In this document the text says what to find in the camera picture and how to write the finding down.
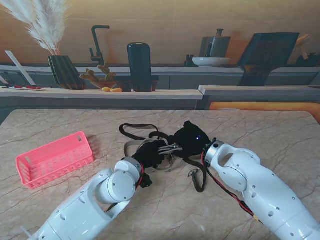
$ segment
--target gray kettle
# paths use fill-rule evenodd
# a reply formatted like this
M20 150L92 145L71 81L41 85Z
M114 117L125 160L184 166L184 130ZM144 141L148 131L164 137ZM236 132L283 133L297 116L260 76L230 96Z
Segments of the gray kettle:
M230 36L222 36L224 29L218 28L216 36L204 36L199 57L225 58L230 43Z

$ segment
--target wall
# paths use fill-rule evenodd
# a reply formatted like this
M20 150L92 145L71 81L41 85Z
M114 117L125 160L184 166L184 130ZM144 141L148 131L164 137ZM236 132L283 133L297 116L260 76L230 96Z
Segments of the wall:
M98 30L104 58L128 63L127 44L145 42L153 64L181 64L186 54L199 54L203 36L223 28L231 36L227 57L237 62L254 33L298 32L311 34L306 49L320 52L319 0L69 0L62 53L74 63L91 63L95 51L93 25ZM27 34L23 23L0 11L0 62L10 62L11 50L22 63L48 63L49 52ZM291 62L300 55L295 49Z

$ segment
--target pampas grass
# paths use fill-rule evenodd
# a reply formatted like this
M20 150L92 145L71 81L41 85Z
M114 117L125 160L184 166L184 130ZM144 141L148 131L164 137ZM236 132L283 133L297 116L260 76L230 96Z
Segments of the pampas grass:
M52 55L61 55L59 42L66 28L66 0L0 0L8 13L28 24L34 40Z

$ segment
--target white bowl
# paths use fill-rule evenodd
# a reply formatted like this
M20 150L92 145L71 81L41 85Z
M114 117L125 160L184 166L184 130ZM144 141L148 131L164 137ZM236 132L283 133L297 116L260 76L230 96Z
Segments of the white bowl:
M227 65L230 58L224 57L194 57L192 61L201 68L221 67Z

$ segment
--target metal buckle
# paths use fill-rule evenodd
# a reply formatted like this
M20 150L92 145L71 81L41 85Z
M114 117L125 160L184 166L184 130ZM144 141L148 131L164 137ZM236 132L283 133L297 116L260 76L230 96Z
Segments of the metal buckle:
M197 169L197 168L191 170L191 171L189 172L189 174L188 174L188 178L189 178L190 176L192 176L193 174L196 174L197 172L198 172L198 169Z

